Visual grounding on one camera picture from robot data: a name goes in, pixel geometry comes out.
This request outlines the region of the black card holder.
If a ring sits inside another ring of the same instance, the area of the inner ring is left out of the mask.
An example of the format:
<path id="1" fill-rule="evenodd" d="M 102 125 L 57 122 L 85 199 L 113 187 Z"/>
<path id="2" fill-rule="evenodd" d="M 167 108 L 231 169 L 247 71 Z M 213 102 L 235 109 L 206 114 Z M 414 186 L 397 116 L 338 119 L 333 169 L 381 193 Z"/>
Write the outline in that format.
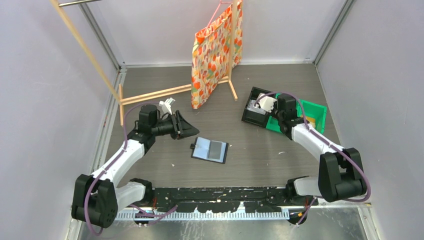
<path id="1" fill-rule="evenodd" d="M 228 148 L 228 142 L 210 140 L 203 137 L 197 137 L 190 145 L 191 158 L 218 163 L 225 164 Z"/>

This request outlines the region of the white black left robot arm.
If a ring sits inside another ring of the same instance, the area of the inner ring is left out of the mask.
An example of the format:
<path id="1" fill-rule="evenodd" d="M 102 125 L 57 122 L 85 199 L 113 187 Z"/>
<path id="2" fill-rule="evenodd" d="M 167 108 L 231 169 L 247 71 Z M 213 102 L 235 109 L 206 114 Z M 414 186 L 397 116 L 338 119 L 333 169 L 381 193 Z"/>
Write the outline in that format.
<path id="1" fill-rule="evenodd" d="M 152 183 L 133 178 L 118 187 L 124 175 L 141 160 L 159 136 L 181 140 L 199 134 L 199 130 L 187 122 L 179 110 L 161 111 L 155 104 L 138 105 L 138 119 L 131 131 L 124 132 L 119 150 L 99 169 L 75 181 L 71 205 L 71 217 L 86 222 L 89 227 L 108 228 L 117 214 L 131 204 L 148 207 L 154 199 Z"/>

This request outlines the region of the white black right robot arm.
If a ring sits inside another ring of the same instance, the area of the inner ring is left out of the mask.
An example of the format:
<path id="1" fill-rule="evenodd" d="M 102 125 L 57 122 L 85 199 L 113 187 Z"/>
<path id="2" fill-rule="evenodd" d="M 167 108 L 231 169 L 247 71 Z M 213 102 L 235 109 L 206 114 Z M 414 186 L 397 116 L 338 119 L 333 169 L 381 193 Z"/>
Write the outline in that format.
<path id="1" fill-rule="evenodd" d="M 306 196 L 316 196 L 327 202 L 345 200 L 365 202 L 371 196 L 370 183 L 365 176 L 361 155 L 355 148 L 344 148 L 318 132 L 304 116 L 298 115 L 302 105 L 290 94 L 275 93 L 271 112 L 280 131 L 304 147 L 318 161 L 316 177 L 301 176 L 288 180 L 285 198 L 299 205 Z"/>

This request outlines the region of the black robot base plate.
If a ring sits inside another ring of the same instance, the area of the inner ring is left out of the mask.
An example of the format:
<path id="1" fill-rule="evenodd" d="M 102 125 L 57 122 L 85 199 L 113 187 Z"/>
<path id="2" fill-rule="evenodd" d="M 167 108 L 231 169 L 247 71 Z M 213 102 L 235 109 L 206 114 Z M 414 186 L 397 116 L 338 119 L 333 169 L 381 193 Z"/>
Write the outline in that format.
<path id="1" fill-rule="evenodd" d="M 282 207 L 305 209 L 312 196 L 294 196 L 284 187 L 156 187 L 147 199 L 137 201 L 138 207 L 167 212 L 177 206 L 178 213 L 235 212 L 244 207 L 246 213 L 276 213 Z"/>

